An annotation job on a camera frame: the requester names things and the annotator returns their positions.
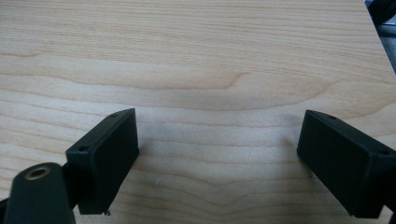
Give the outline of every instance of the tabletop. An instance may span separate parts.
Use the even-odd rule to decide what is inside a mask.
[[[306,109],[396,148],[396,78],[361,0],[1,1],[0,198],[106,115],[140,156],[78,223],[387,223],[298,159]]]

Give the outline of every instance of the round joint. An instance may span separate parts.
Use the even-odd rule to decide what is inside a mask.
[[[26,174],[25,178],[28,180],[36,180],[49,173],[50,173],[50,168],[48,166],[39,166],[29,171],[29,173]]]

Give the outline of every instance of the wooden surface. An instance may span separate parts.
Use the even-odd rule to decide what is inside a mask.
[[[304,111],[396,148],[396,78],[361,0],[1,1],[0,198],[135,107],[141,155],[78,223],[356,219],[298,160]]]

